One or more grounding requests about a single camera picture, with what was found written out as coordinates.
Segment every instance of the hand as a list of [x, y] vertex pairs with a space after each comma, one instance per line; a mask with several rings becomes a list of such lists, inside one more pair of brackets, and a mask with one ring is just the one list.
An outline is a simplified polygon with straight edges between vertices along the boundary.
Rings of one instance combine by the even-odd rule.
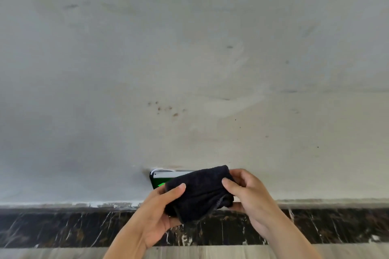
[[167, 193], [165, 185], [156, 188], [128, 221], [130, 226], [141, 232], [141, 240], [147, 248], [158, 242], [169, 228], [181, 224], [178, 218], [169, 217], [163, 211], [168, 203], [184, 193], [185, 188], [185, 183]]
[[244, 169], [232, 169], [230, 173], [236, 183], [223, 178], [223, 186], [240, 199], [240, 203], [234, 203], [230, 209], [246, 213], [254, 229], [268, 240], [272, 222], [289, 219], [280, 210], [263, 183], [253, 174]]

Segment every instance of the right hand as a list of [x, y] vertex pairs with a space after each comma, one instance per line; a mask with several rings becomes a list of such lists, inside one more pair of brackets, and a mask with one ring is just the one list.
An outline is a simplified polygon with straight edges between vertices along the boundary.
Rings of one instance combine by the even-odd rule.
[[253, 174], [244, 169], [232, 169], [230, 173], [235, 182], [223, 178], [223, 186], [240, 199], [240, 203], [234, 203], [230, 209], [246, 213], [254, 229], [268, 240], [273, 225], [289, 219]]

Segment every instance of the black marble baseboard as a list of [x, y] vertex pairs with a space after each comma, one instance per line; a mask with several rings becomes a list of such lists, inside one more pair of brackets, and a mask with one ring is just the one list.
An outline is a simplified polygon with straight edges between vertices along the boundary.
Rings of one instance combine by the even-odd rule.
[[[311, 243], [389, 242], [389, 208], [284, 210]], [[0, 213], [1, 248], [108, 247], [133, 212]], [[157, 246], [262, 245], [247, 216], [216, 211], [174, 227]]]

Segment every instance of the black towel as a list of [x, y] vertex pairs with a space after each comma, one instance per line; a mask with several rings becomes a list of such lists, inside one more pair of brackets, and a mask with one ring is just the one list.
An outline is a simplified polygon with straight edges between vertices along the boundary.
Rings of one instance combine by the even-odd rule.
[[224, 177], [233, 181], [226, 165], [193, 171], [169, 180], [165, 183], [167, 191], [181, 183], [186, 184], [186, 189], [181, 197], [166, 205], [165, 213], [186, 223], [199, 220], [221, 207], [231, 207], [234, 197], [223, 187], [221, 180]]

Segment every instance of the white wall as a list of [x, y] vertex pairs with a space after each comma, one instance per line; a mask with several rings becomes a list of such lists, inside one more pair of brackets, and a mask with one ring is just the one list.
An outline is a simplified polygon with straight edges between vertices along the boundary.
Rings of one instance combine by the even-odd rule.
[[388, 33], [389, 0], [0, 0], [0, 202], [221, 164], [277, 199], [389, 198]]

